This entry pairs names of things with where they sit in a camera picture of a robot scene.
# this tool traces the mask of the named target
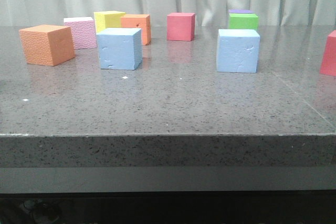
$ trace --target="gray speckled surface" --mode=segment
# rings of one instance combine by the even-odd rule
[[[187,42],[153,27],[136,71],[101,70],[97,49],[27,65],[18,29],[0,27],[0,167],[333,160],[336,77],[319,74],[331,26],[260,27],[256,74],[216,72],[218,28]]]

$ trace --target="blue foam block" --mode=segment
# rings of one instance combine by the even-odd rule
[[[101,69],[134,70],[142,62],[141,28],[107,28],[97,43]]]
[[[219,29],[218,72],[257,72],[260,35],[252,29]]]

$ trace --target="green cube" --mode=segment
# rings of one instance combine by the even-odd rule
[[[228,29],[258,29],[259,17],[254,13],[229,13]]]

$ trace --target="dark floor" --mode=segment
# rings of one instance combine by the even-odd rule
[[[0,224],[336,223],[336,190],[1,195],[1,198]]]

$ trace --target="foam cube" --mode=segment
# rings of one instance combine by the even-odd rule
[[[94,12],[96,32],[99,33],[100,31],[110,27],[121,27],[120,18],[125,14],[125,12],[119,12],[116,10]]]
[[[75,49],[97,47],[94,24],[91,17],[64,18],[64,25],[71,27]]]
[[[253,13],[251,10],[229,9],[229,13]]]
[[[217,71],[255,73],[260,36],[252,29],[219,29]]]
[[[194,13],[170,13],[167,15],[167,40],[191,41],[194,37]]]
[[[28,64],[55,66],[75,57],[69,26],[40,25],[19,34]]]
[[[258,29],[259,17],[249,13],[229,13],[228,29]]]
[[[107,28],[97,43],[101,69],[134,70],[142,62],[140,28]]]
[[[151,42],[151,18],[148,14],[126,14],[121,17],[121,27],[141,28],[142,44]]]
[[[336,76],[336,30],[327,37],[320,73]]]

